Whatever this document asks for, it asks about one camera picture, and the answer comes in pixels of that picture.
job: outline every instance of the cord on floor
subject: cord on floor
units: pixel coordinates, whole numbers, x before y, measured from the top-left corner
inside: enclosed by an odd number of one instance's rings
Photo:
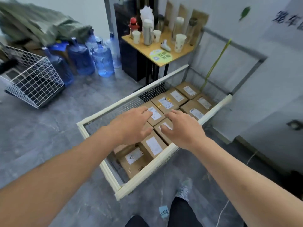
[[[252,158],[256,155],[256,153],[258,153],[258,151],[256,151],[250,158],[249,160],[247,161],[246,165],[248,165],[248,163],[250,162],[250,160],[252,160]],[[225,206],[223,207],[223,209],[221,210],[220,214],[219,214],[219,217],[218,217],[218,221],[217,221],[217,225],[216,227],[218,227],[219,225],[219,221],[220,221],[220,217],[221,217],[221,214],[223,213],[223,211],[225,210],[226,206],[228,205],[229,203],[229,200],[227,201],[227,203],[225,204]]]

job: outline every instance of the hand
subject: hand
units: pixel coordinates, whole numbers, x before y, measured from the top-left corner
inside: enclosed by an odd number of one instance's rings
[[[143,130],[144,124],[152,116],[152,112],[147,107],[138,107],[128,110],[116,118],[108,125],[113,135],[117,137],[118,145],[131,145],[141,142],[151,134],[153,128]]]
[[[165,114],[173,125],[173,130],[161,125],[161,132],[165,134],[174,144],[182,149],[193,151],[201,141],[207,139],[202,126],[197,120],[182,111],[172,110]]]

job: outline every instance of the forearm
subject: forearm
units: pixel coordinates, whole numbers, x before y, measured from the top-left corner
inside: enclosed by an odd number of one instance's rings
[[[248,226],[302,226],[303,202],[206,138],[192,152]]]
[[[1,189],[1,226],[48,226],[117,145],[117,137],[103,127]]]

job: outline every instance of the gray marble floor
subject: gray marble floor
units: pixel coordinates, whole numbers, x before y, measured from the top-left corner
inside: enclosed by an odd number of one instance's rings
[[[37,110],[3,92],[0,83],[0,188],[47,159],[79,144],[83,138],[76,123],[129,95],[141,84],[123,71],[101,78],[77,76],[46,108]],[[226,151],[246,163],[252,155],[241,144],[225,145],[209,130],[207,135]],[[280,176],[254,157],[249,166],[279,183]],[[227,198],[202,164],[187,150],[172,158],[117,202],[103,173],[97,168],[51,223],[51,226],[123,227],[133,214],[141,215],[150,226],[167,226],[159,206],[170,204],[180,181],[193,180],[189,204],[205,227],[216,226]],[[231,203],[221,215],[218,226],[242,226],[243,221]]]

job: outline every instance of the wooden table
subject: wooden table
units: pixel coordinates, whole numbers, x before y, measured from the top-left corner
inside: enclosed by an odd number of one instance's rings
[[[188,53],[190,53],[194,50],[194,46],[190,46],[189,44],[184,44],[182,51],[180,53],[176,53],[174,51],[175,44],[172,43],[172,32],[169,31],[168,29],[165,29],[165,31],[163,33],[161,33],[159,42],[153,42],[149,46],[143,44],[142,33],[141,33],[139,44],[135,44],[133,42],[133,39],[131,39],[130,35],[123,36],[122,39],[124,41],[126,41],[128,44],[130,44],[132,47],[134,47],[136,50],[138,50],[145,57],[147,57],[149,60],[151,60],[157,66],[157,70],[153,69],[153,71],[155,71],[155,74],[154,74],[155,80],[158,79],[160,67],[165,65],[164,76],[166,76],[168,68],[169,68],[169,63],[179,59],[180,57],[187,55]],[[165,39],[167,40],[168,46],[171,48],[171,52],[166,51],[166,53],[164,55],[165,59],[163,59],[163,58],[161,58],[159,60],[153,59],[154,55],[151,55],[150,53],[153,51],[162,49],[160,45],[161,45],[161,42],[164,41]],[[146,72],[146,84],[148,84],[148,83],[149,83],[149,72]]]

